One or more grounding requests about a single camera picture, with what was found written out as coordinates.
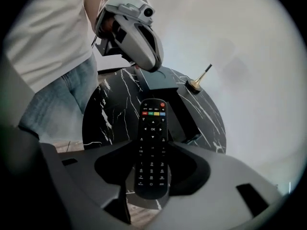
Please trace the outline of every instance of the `person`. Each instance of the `person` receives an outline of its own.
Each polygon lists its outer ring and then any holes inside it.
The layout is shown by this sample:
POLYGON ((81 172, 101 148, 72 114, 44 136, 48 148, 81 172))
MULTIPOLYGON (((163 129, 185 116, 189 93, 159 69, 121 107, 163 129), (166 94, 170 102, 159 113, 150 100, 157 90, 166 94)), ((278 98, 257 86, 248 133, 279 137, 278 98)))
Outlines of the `person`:
POLYGON ((20 127, 41 142, 82 141, 83 114, 98 86, 88 39, 101 0, 29 0, 4 53, 35 92, 20 127))

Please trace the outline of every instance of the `black marble tabletop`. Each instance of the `black marble tabletop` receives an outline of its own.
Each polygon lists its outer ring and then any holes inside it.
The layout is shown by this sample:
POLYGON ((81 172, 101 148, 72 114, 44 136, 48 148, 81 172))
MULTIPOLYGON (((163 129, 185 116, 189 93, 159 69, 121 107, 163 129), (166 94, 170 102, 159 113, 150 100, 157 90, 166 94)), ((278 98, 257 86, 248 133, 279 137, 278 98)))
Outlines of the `black marble tabletop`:
MULTIPOLYGON (((178 85, 178 94, 193 117, 201 136, 191 145, 199 146, 218 153, 226 153, 226 134, 221 115, 209 95, 202 91, 194 95, 186 87, 186 75, 167 69, 178 85)), ((136 140, 139 123, 139 108, 145 96, 134 74, 134 67, 121 69, 109 75, 94 91, 83 118, 84 149, 97 148, 136 140)), ((133 184, 127 183, 128 202, 136 202, 133 184)), ((149 208, 159 209, 165 202, 160 200, 149 208)))

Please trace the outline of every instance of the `jeans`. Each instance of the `jeans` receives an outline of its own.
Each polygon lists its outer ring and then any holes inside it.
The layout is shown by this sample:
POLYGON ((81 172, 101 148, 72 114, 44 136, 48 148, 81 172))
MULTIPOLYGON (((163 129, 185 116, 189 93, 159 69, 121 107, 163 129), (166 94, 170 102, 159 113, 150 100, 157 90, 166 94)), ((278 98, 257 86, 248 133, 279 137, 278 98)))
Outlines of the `jeans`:
POLYGON ((19 125, 37 133, 40 142, 82 141, 83 114, 97 86, 92 55, 37 92, 19 125))

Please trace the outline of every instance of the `remote control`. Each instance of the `remote control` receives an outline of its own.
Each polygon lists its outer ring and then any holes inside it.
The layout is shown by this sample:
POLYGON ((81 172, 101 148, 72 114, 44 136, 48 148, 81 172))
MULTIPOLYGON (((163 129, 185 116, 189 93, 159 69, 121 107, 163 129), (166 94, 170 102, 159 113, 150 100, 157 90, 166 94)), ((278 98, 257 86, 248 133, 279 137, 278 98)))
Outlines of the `remote control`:
POLYGON ((167 193, 167 134, 166 102, 160 99, 142 101, 134 180, 134 191, 142 198, 159 199, 167 193))

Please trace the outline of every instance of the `white robotic arm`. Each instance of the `white robotic arm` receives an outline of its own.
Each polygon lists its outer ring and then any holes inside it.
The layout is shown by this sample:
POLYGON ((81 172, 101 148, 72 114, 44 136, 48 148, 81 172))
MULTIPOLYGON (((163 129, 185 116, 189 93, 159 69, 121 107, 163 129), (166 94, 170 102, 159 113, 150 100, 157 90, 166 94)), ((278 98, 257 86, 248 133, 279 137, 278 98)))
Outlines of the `white robotic arm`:
POLYGON ((105 55, 121 53, 146 71, 158 70, 163 61, 163 47, 151 28, 154 12, 147 0, 101 0, 95 33, 108 40, 105 55), (112 33, 105 33, 102 25, 110 17, 115 19, 112 33), (115 47, 122 52, 111 50, 115 47))

